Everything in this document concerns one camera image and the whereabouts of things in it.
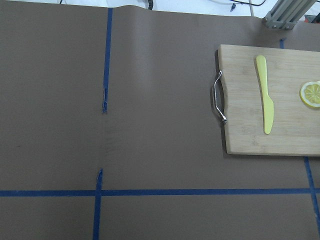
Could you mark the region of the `wooden cutting board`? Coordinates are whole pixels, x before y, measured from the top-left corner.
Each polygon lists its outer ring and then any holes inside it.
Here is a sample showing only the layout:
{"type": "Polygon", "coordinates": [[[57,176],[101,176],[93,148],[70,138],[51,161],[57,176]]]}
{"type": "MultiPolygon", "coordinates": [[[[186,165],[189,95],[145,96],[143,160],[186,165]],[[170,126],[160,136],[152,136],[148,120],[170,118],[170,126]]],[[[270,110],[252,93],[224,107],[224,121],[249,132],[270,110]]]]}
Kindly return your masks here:
{"type": "Polygon", "coordinates": [[[300,94],[305,83],[319,83],[320,54],[229,44],[217,54],[227,153],[319,156],[320,110],[300,94]]]}

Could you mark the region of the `aluminium frame post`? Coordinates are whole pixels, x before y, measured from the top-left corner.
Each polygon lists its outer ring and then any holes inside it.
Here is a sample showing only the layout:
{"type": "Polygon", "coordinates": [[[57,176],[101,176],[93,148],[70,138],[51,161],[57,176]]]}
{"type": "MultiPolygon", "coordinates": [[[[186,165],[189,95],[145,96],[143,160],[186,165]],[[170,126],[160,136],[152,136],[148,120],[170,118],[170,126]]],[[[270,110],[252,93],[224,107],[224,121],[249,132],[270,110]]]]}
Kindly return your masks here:
{"type": "Polygon", "coordinates": [[[270,29],[292,30],[316,0],[278,0],[262,19],[270,29]]]}

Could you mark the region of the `yellow lemon slice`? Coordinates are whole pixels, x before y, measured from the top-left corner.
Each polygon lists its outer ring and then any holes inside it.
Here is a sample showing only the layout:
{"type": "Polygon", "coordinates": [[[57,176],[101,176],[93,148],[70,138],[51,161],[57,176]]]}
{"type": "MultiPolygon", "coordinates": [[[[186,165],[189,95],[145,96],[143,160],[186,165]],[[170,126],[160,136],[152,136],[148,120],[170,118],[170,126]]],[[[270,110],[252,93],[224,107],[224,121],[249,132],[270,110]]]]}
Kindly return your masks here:
{"type": "Polygon", "coordinates": [[[302,85],[299,91],[301,101],[308,107],[320,108],[320,82],[309,81],[302,85]]]}

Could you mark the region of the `yellow plastic knife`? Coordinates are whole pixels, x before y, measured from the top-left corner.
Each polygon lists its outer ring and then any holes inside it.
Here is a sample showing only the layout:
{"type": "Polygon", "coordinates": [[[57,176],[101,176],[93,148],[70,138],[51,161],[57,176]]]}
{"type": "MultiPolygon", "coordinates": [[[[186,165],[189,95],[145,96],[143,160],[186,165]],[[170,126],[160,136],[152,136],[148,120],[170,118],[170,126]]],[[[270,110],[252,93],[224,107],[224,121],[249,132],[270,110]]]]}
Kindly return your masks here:
{"type": "Polygon", "coordinates": [[[268,90],[268,70],[267,60],[263,55],[257,55],[255,58],[257,73],[260,82],[260,91],[263,107],[263,131],[269,135],[274,123],[274,102],[269,96],[268,90]]]}

